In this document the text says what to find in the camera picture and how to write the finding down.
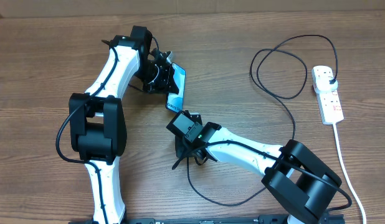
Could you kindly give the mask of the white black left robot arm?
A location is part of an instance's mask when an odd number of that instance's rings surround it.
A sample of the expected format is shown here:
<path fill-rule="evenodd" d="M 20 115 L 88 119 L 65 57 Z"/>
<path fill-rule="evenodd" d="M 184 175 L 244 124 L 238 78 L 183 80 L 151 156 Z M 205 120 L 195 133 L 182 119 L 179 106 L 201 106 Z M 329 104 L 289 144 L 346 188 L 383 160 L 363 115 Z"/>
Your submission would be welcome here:
<path fill-rule="evenodd" d="M 157 40 L 147 27 L 133 26 L 129 36 L 116 35 L 106 41 L 109 55 L 94 83 L 84 93 L 73 93 L 69 115 L 55 140 L 58 155 L 60 137 L 70 128 L 72 149 L 79 154 L 91 181 L 94 214 L 89 223 L 126 223 L 126 205 L 120 188 L 120 157 L 126 148 L 127 130 L 122 98 L 130 80 L 141 80 L 141 91 L 165 94 L 166 109 L 183 108 L 186 71 L 173 62 L 171 51 L 162 52 L 151 44 Z"/>

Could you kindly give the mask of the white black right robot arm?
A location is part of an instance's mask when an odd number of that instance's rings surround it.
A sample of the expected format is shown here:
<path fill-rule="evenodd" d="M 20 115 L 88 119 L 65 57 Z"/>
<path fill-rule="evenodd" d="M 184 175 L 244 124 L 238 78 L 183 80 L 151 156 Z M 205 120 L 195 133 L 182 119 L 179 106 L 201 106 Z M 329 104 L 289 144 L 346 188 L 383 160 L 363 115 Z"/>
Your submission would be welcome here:
<path fill-rule="evenodd" d="M 263 144 L 208 122 L 198 113 L 179 111 L 167 129 L 176 138 L 178 161 L 195 157 L 247 169 L 261 177 L 265 188 L 289 213 L 288 222 L 319 223 L 328 212 L 349 208 L 350 196 L 340 177 L 304 144 Z"/>

